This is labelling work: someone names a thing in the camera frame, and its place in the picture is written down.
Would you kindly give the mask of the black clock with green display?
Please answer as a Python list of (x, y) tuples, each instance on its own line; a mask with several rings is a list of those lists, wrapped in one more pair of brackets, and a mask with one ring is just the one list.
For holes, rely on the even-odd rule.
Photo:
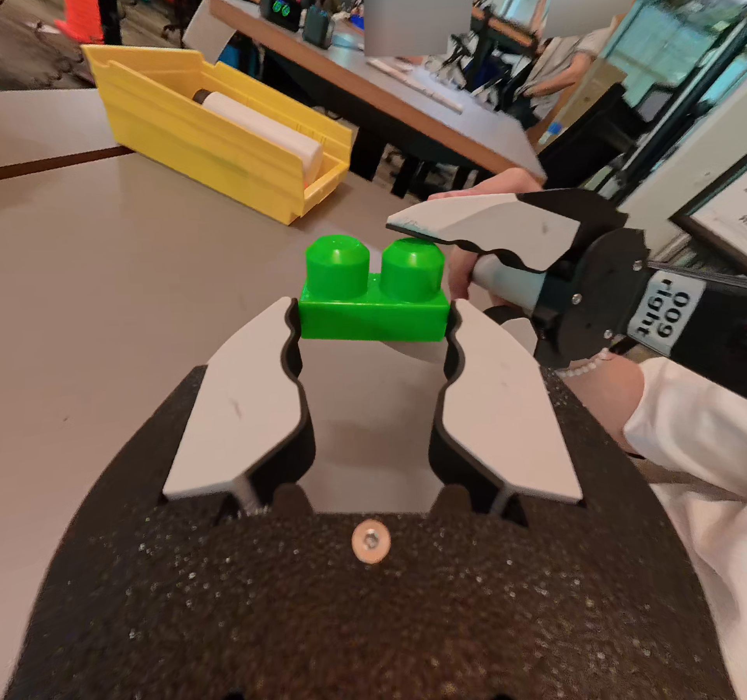
[(291, 33), (300, 29), (303, 10), (298, 0), (259, 0), (259, 11), (265, 20)]

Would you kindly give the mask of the paper sheet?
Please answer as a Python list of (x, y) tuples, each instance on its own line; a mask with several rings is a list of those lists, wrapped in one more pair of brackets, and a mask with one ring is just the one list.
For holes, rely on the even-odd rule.
[(426, 98), (429, 98), (430, 100), (451, 110), (452, 112), (459, 114), (459, 115), (463, 113), (464, 108), (461, 104), (459, 104), (455, 100), (452, 100), (449, 97), (446, 97), (438, 93), (437, 91), (426, 86), (424, 83), (417, 81), (408, 72), (398, 70), (397, 68), (389, 65), (388, 63), (384, 61), (381, 61), (380, 59), (367, 58), (366, 63), (371, 68), (378, 70), (380, 73), (383, 73), (389, 76), (390, 78), (396, 80), (402, 85), (408, 87), (409, 89), (417, 92), (418, 94), (422, 96), (425, 96)]

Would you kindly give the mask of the green plastic object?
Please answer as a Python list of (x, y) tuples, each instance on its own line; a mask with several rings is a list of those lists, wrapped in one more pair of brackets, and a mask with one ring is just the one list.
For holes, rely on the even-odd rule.
[(442, 290), (444, 255), (433, 243), (399, 238), (370, 270), (371, 252), (347, 235), (318, 238), (305, 252), (298, 300), (306, 340), (439, 342), (451, 305)]

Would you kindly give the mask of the small black box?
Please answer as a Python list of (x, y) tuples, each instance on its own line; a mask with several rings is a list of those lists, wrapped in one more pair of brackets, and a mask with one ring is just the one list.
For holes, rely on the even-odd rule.
[(328, 50), (333, 40), (335, 22), (331, 14), (318, 5), (305, 10), (302, 39), (321, 50)]

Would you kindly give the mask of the person's right forearm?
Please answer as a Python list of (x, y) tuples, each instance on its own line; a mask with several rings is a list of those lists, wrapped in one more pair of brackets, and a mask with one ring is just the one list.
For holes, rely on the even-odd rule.
[(591, 359), (574, 361), (556, 374), (607, 434), (629, 455), (637, 457), (624, 427), (640, 404), (645, 379), (638, 364), (603, 350)]

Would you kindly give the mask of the white cylinder with black cap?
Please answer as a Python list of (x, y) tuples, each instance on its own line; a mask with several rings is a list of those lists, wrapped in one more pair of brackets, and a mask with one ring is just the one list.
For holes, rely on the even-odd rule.
[(323, 145), (320, 142), (217, 91), (199, 89), (194, 93), (193, 101), (298, 157), (303, 167), (305, 187), (319, 178), (323, 164)]

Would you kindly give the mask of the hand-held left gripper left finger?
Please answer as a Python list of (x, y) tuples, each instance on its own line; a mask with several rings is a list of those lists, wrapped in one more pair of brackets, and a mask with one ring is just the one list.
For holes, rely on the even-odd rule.
[(163, 485), (169, 501), (218, 493), (264, 508), (315, 458), (300, 374), (298, 301), (278, 299), (209, 360)]

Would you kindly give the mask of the orange traffic cone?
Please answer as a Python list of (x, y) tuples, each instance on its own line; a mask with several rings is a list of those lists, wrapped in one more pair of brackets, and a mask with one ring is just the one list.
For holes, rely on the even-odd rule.
[(64, 16), (56, 28), (78, 44), (104, 44), (98, 0), (63, 0)]

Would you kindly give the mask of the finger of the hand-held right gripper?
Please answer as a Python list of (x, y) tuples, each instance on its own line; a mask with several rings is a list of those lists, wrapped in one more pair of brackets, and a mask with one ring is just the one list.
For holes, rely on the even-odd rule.
[(388, 229), (478, 254), (508, 266), (546, 271), (572, 247), (581, 222), (514, 194), (429, 200), (390, 215)]
[(547, 273), (503, 264), (495, 254), (481, 254), (472, 270), (472, 281), (501, 305), (511, 305), (533, 316)]

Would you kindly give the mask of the person's right hand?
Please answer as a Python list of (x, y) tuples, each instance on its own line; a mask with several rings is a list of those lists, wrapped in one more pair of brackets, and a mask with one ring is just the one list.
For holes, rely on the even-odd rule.
[[(427, 201), (466, 198), (489, 194), (523, 194), (542, 191), (542, 185), (523, 168), (510, 168), (469, 189), (457, 189), (431, 194)], [(454, 299), (469, 299), (472, 273), (478, 254), (453, 247), (448, 261), (447, 283)]]

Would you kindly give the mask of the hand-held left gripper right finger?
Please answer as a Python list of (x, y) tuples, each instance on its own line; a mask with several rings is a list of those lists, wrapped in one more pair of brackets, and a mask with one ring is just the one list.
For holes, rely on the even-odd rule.
[(542, 370), (530, 320), (508, 307), (451, 305), (429, 463), (461, 486), (475, 513), (501, 515), (517, 495), (582, 501)]

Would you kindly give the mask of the grey desk with wooden edge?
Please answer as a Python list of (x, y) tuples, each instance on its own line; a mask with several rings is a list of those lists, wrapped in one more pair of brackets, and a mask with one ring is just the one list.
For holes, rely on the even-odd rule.
[(317, 48), (260, 15), (242, 0), (209, 0), (210, 14), (265, 48), (313, 107), (322, 107), (363, 131), (350, 170), (372, 179), (385, 145), (408, 156), (499, 173), (520, 167), (537, 180), (545, 172), (517, 120), (494, 112), (463, 91), (448, 89), (421, 67), (401, 82), (356, 48)]

